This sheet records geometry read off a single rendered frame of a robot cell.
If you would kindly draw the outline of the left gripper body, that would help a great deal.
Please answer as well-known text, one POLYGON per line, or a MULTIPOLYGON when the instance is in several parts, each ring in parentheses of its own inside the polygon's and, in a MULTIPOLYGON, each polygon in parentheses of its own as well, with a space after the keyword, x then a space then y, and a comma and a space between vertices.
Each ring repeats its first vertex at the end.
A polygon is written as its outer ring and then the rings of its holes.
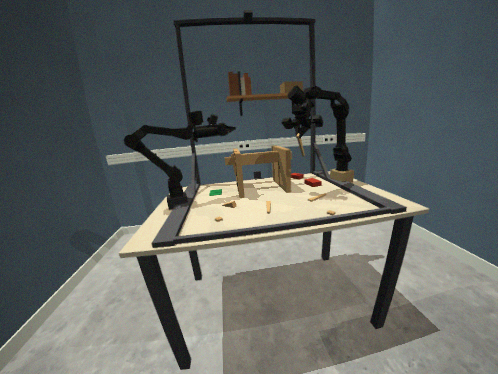
MULTIPOLYGON (((310 124, 310 126, 311 126, 311 123, 315 123, 316 127, 322 127, 323 126, 323 120, 322 120, 321 115, 312 115, 311 116, 310 111, 311 111, 311 109, 308 107, 307 116, 305 116, 304 114, 297 115, 296 119, 293 119, 293 121, 297 121, 298 124, 299 124, 299 126, 301 125, 301 122, 299 122, 299 121, 308 121, 309 124, 310 124), (309 119, 309 116, 311 116, 311 119, 309 119), (315 119, 315 120, 312 120, 312 119, 315 119)), ((283 124, 283 126, 286 129, 292 129, 293 128, 293 125, 292 125, 291 122, 292 122, 291 118, 284 118, 282 120, 282 124, 283 124), (288 122, 285 122, 285 121, 288 121, 288 122)))

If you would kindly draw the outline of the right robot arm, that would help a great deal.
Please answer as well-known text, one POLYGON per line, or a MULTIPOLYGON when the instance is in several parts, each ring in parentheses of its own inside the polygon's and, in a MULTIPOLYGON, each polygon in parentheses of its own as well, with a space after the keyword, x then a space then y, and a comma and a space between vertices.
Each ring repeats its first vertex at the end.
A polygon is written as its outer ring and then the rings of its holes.
MULTIPOLYGON (((183 196, 183 188, 180 184, 180 181, 183 179, 183 175, 176 166, 170 167, 166 162, 164 162, 161 158, 155 155, 142 143, 141 139, 147 134, 159 134, 159 135, 168 135, 174 136, 177 138, 188 140, 192 137, 192 130, 194 126, 193 132, 193 140, 198 142, 197 138, 206 137, 206 130, 204 126, 201 126, 201 122, 203 121, 202 111, 195 111, 188 113, 190 124, 187 128, 164 128, 164 127, 156 127, 156 126, 148 126, 143 125, 140 129, 135 131, 132 135, 127 135, 124 138, 124 144, 141 153, 155 165, 157 165, 160 169, 162 169, 169 177, 168 179, 168 188, 170 193, 170 199, 183 196), (193 125, 194 124, 194 125, 193 125), (200 125, 199 127, 195 127, 196 125, 200 125), (141 137, 141 138, 139 138, 141 137)), ((218 116, 211 115, 207 118, 209 122, 209 127, 217 127, 218 116), (211 120, 212 119, 212 120, 211 120)), ((203 123, 203 122, 202 122, 203 123)))

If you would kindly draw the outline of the black metal overhead frame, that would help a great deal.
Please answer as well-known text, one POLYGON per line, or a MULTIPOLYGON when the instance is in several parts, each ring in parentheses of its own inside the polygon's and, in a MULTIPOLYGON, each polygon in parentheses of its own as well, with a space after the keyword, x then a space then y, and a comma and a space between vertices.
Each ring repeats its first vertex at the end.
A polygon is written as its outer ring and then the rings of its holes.
MULTIPOLYGON (((185 77, 185 66, 183 62, 183 50, 181 35, 179 36, 180 27, 190 27, 190 26, 208 26, 208 25, 235 25, 235 24, 291 24, 291 25, 309 25, 309 50, 310 50, 310 87, 316 86, 315 83, 315 32, 314 32, 315 19, 309 18, 276 18, 276 17, 253 17, 252 21, 244 21, 243 17, 240 18, 207 18, 207 19, 189 19, 189 20, 174 20, 174 25, 176 28, 177 45, 182 77, 182 85, 184 92, 184 100, 186 107, 186 115, 188 125, 190 124, 190 119, 188 113, 190 112, 189 98, 187 96, 187 83, 185 77), (182 52, 182 53, 181 53, 182 52), (183 70, 184 67, 184 70, 183 70), (186 84, 186 86, 185 86, 186 84), (188 100, 188 102, 187 102, 188 100)), ((180 32, 181 34, 181 32, 180 32)), ((311 150, 310 150, 310 173, 313 174, 315 171, 315 152, 324 172, 326 178, 330 178, 323 158, 320 154, 318 146, 316 144, 316 127, 315 123, 311 123, 311 150)), ((195 143, 192 137, 190 138, 191 150, 192 150, 192 169, 191 169, 191 193, 195 193, 195 158, 196 150, 195 143), (194 144, 194 146, 193 146, 194 144)))

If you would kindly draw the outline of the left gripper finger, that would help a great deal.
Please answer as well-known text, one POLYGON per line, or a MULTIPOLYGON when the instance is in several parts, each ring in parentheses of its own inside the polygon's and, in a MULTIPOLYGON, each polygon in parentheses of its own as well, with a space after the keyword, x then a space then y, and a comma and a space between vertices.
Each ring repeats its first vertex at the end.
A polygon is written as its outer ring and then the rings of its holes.
POLYGON ((300 133, 301 128, 300 128, 300 126, 299 126, 298 122, 292 122, 292 125, 293 125, 293 127, 295 128, 295 131, 296 131, 296 138, 297 138, 297 134, 298 134, 298 133, 300 133))
POLYGON ((301 130, 300 130, 299 138, 301 138, 308 129, 311 129, 309 122, 308 121, 301 121, 301 130))

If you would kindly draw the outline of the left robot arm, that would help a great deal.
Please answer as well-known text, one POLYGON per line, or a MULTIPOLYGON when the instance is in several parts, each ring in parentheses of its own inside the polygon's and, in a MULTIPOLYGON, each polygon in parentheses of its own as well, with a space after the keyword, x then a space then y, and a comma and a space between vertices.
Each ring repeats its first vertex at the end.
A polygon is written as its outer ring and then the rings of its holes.
POLYGON ((352 157, 350 156, 346 145, 346 117, 349 114, 349 105, 346 99, 344 99, 339 92, 321 90, 321 88, 317 86, 305 88, 304 91, 298 86, 294 86, 288 93, 288 98, 296 104, 292 106, 292 114, 294 114, 295 118, 297 115, 302 114, 307 116, 308 107, 311 109, 311 105, 312 107, 315 106, 311 99, 318 98, 331 101, 331 108, 334 117, 337 120, 337 145, 336 148, 333 148, 334 159, 337 160, 337 168, 335 170, 341 172, 350 171, 347 169, 347 163, 351 161, 352 157), (308 97, 306 98, 305 95, 308 97), (334 100, 337 100, 340 103, 335 104, 334 100))

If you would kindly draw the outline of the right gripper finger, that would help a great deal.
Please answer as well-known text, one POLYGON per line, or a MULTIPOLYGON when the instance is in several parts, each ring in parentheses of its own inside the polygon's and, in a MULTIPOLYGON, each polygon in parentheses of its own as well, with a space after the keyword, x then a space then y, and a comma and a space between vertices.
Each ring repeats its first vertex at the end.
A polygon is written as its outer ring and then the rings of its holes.
MULTIPOLYGON (((225 125, 225 123, 224 123, 224 125, 225 125)), ((227 135, 228 133, 232 132, 232 131, 233 131, 233 130, 235 130, 235 129, 236 129, 236 127, 233 127, 233 126, 226 126, 226 125, 225 125, 225 132, 226 132, 226 135, 227 135)))

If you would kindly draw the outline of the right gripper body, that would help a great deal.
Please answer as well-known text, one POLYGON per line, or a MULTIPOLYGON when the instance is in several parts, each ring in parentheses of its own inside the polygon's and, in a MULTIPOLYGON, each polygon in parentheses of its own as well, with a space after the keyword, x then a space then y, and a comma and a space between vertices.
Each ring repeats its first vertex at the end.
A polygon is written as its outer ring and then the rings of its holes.
POLYGON ((221 136, 226 135, 224 123, 219 123, 219 124, 215 124, 215 125, 217 125, 217 127, 209 127, 208 125, 204 126, 205 130, 206 130, 206 137, 218 136, 218 134, 220 134, 221 136), (217 130, 217 128, 218 128, 218 130, 217 130))

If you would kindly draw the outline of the tan wooden rail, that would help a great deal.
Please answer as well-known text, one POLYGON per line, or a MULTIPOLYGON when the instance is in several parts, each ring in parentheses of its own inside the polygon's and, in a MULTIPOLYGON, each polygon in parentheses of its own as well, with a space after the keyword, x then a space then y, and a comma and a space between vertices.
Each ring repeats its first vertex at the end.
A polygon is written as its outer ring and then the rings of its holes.
MULTIPOLYGON (((274 163, 279 160, 278 151, 260 153, 241 154, 242 165, 274 163)), ((225 165, 235 165, 235 157, 225 157, 225 165)))

